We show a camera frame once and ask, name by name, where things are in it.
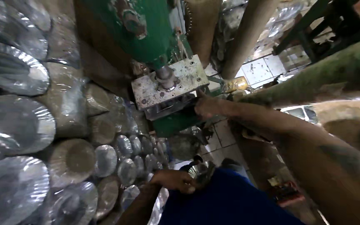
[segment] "metal bracket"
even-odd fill
[[[198,55],[171,64],[169,67],[173,69],[174,75],[178,79],[174,88],[170,90],[159,88],[155,72],[132,81],[133,93],[139,110],[147,110],[209,85]]]

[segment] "blue shirt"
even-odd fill
[[[302,225],[249,180],[217,168],[210,183],[192,195],[171,191],[159,225]]]

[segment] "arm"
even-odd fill
[[[237,118],[273,140],[330,224],[360,224],[359,151],[318,126],[259,105],[203,96],[195,111],[204,117]]]
[[[162,187],[169,190],[179,190],[184,194],[192,194],[195,191],[195,181],[184,171],[157,171],[151,181],[143,186],[140,194],[123,212],[117,225],[148,224],[156,198]]]

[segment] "green machine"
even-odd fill
[[[206,89],[208,77],[166,0],[83,0],[102,20],[121,48],[151,74],[132,81],[138,110],[153,122],[158,136],[169,136],[199,122],[194,110],[196,89]]]

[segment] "person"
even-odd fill
[[[198,95],[195,106],[198,115],[236,119],[273,141],[330,224],[360,224],[359,151],[292,115],[208,97],[201,92]],[[196,190],[195,186],[185,171],[157,171],[117,224],[146,225],[162,187],[171,191],[160,225],[302,224],[231,168],[217,168],[206,187]]]

